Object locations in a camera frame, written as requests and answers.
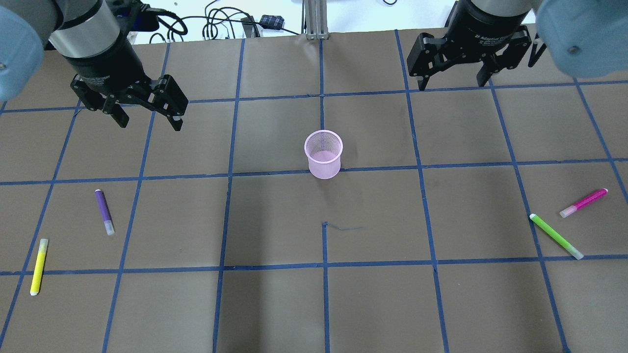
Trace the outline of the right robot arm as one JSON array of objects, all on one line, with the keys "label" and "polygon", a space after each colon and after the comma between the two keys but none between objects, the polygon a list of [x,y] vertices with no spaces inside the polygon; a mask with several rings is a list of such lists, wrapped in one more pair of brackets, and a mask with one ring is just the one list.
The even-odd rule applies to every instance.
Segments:
[{"label": "right robot arm", "polygon": [[424,90],[432,76],[455,65],[482,63],[476,80],[487,84],[530,53],[534,67],[549,53],[556,67],[574,78],[626,70],[625,0],[458,0],[446,33],[420,33],[407,57],[409,76]]}]

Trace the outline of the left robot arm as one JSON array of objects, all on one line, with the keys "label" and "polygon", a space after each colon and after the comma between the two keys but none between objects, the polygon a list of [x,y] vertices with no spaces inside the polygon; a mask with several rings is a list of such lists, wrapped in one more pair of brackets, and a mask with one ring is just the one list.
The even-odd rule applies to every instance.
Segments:
[{"label": "left robot arm", "polygon": [[141,0],[3,0],[0,14],[3,102],[23,91],[52,46],[76,71],[70,87],[88,110],[124,128],[123,105],[138,105],[182,129],[186,95],[171,75],[151,79],[128,40],[166,25],[164,17],[182,23],[175,13]]}]

